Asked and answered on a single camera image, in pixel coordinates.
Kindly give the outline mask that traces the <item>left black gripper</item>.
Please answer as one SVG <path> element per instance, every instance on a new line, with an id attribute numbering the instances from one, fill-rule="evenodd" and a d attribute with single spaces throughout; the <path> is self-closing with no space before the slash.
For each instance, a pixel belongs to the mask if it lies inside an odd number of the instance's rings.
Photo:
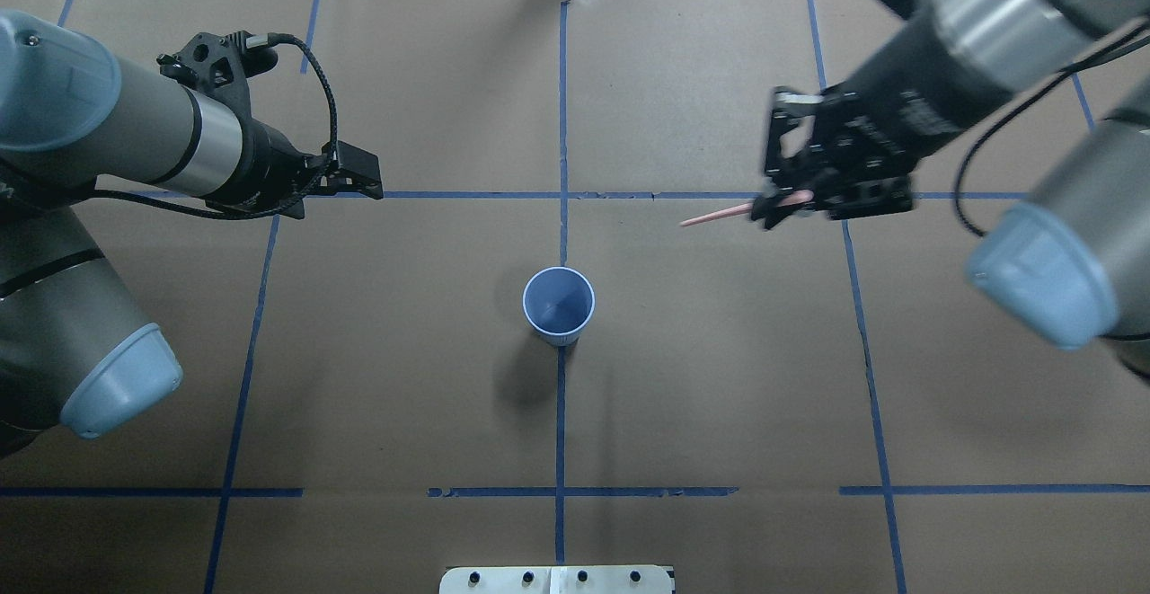
<path id="1" fill-rule="evenodd" d="M 321 173 L 324 176 L 319 184 Z M 243 182 L 248 186 L 238 202 L 241 213 L 273 210 L 281 216 L 304 217 L 307 186 L 319 185 L 320 196 L 385 196 L 377 155 L 350 142 L 329 142 L 319 155 L 309 155 L 262 122 L 253 124 L 252 168 Z"/>

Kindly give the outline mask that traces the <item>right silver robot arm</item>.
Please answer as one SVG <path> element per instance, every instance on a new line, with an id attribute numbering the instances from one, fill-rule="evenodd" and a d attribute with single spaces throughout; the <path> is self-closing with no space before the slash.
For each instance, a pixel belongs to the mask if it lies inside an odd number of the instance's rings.
<path id="1" fill-rule="evenodd" d="M 747 208 L 764 229 L 800 213 L 908 213 L 925 159 L 983 128 L 951 186 L 977 238 L 969 286 L 1064 350 L 1107 345 L 1147 378 L 1147 82 L 997 226 L 966 209 L 969 168 L 995 136 L 1076 75 L 1147 48 L 1147 0 L 877 0 L 902 26 L 842 82 L 773 90 L 762 173 Z"/>

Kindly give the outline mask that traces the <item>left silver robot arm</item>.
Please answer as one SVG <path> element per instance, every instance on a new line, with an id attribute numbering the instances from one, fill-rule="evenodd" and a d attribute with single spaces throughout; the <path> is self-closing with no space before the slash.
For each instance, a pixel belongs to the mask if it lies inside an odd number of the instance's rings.
<path id="1" fill-rule="evenodd" d="M 3 457 L 61 426 L 118 429 L 183 381 L 75 205 L 109 199 L 205 219 L 305 215 L 305 196 L 383 196 L 379 159 L 342 142 L 332 84 L 297 36 L 201 32 L 155 69 L 94 37 L 3 9 L 1 435 Z M 256 119 L 248 82 L 300 49 L 322 86 L 312 155 Z"/>

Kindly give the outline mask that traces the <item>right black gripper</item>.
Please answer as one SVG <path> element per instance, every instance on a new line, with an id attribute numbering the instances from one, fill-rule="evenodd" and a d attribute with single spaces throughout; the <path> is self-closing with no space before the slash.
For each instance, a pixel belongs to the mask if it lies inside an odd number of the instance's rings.
<path id="1" fill-rule="evenodd" d="M 784 137 L 813 122 L 792 155 Z M 764 186 L 750 219 L 765 231 L 798 213 L 830 219 L 915 208 L 912 172 L 967 128 L 967 74 L 934 28 L 904 28 L 854 74 L 826 88 L 772 91 Z"/>

